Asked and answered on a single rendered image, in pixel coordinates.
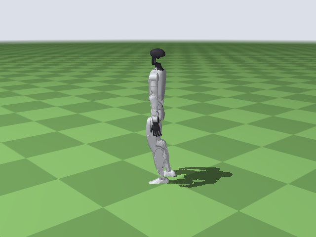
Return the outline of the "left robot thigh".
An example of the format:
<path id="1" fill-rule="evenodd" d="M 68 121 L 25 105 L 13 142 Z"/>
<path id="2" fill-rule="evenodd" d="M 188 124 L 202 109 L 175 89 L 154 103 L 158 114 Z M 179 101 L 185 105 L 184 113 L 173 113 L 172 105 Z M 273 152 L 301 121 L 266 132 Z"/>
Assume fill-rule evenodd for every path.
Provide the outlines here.
<path id="1" fill-rule="evenodd" d="M 146 137 L 147 137 L 147 141 L 148 141 L 148 144 L 149 144 L 149 147 L 150 147 L 151 151 L 155 154 L 156 149 L 160 148 L 160 149 L 163 150 L 163 147 L 156 145 L 157 137 L 153 136 L 153 130 L 152 130 L 152 132 L 150 132 L 150 130 L 152 128 L 152 125 L 153 125 L 152 118 L 153 118 L 153 116 L 149 117 L 147 119 L 147 123 L 146 123 Z M 160 119 L 159 119 L 159 122 L 160 122 Z M 158 125 L 159 125 L 159 123 L 158 123 Z M 163 152 L 164 152 L 164 150 L 163 150 Z"/>

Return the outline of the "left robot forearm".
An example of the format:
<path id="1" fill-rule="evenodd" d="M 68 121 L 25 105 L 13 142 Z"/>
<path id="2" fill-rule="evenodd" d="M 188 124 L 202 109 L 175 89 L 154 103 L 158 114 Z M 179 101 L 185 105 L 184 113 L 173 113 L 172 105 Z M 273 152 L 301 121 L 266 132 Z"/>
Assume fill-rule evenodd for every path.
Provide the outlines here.
<path id="1" fill-rule="evenodd" d="M 155 96 L 150 97 L 151 107 L 152 107 L 152 116 L 153 116 L 153 122 L 158 122 L 158 101 Z"/>

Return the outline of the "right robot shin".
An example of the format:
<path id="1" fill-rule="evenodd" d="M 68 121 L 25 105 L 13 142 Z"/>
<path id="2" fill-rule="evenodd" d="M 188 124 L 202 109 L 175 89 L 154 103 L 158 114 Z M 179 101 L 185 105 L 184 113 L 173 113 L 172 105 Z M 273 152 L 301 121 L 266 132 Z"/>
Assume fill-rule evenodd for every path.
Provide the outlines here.
<path id="1" fill-rule="evenodd" d="M 163 150 L 164 150 L 164 152 L 163 152 L 164 167 L 165 167 L 166 172 L 170 172 L 171 168 L 170 168 L 170 164 L 169 164 L 169 155 L 168 155 L 167 146 L 165 146 L 165 148 L 163 148 Z"/>

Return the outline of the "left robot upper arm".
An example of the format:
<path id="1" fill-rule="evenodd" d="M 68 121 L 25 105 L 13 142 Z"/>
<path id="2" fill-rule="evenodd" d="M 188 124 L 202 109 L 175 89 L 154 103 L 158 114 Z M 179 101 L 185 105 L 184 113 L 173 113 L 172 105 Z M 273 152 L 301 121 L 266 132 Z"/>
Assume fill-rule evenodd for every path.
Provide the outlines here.
<path id="1" fill-rule="evenodd" d="M 149 81 L 150 81 L 150 88 L 152 95 L 149 96 L 149 101 L 151 96 L 155 96 L 156 99 L 158 99 L 158 73 L 153 72 L 149 75 Z"/>

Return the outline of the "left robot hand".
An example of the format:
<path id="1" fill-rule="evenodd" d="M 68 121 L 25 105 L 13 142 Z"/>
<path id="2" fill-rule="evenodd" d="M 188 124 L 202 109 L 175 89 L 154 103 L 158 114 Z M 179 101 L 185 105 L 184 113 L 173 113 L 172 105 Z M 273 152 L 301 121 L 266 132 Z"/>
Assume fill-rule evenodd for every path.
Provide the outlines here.
<path id="1" fill-rule="evenodd" d="M 158 117 L 158 122 L 153 122 L 152 128 L 150 130 L 150 132 L 152 132 L 153 130 L 153 136 L 162 136 L 161 132 L 160 132 L 160 126 L 158 125 L 159 123 L 159 117 Z M 160 135 L 159 135 L 160 134 Z"/>

